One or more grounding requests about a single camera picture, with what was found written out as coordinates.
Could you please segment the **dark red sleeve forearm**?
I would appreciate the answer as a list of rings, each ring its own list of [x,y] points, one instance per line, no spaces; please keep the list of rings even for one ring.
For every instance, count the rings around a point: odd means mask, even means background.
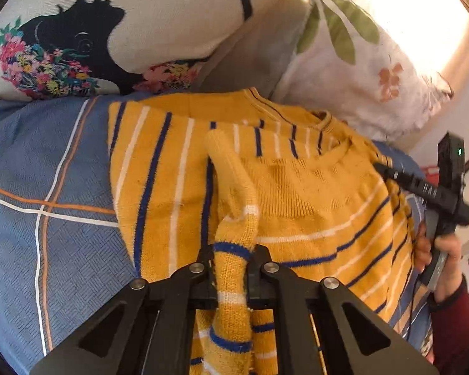
[[[464,276],[444,301],[428,298],[433,329],[434,366],[439,374],[469,374],[469,291]]]

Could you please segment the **person's right hand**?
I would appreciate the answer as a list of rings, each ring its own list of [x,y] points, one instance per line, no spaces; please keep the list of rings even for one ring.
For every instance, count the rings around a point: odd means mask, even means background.
[[[434,241],[429,240],[426,236],[425,222],[421,222],[414,248],[414,266],[418,272],[423,272],[430,264],[431,246],[447,254],[445,266],[433,291],[436,303],[440,304],[453,295],[462,283],[463,274],[460,267],[462,245],[456,234],[443,235]]]

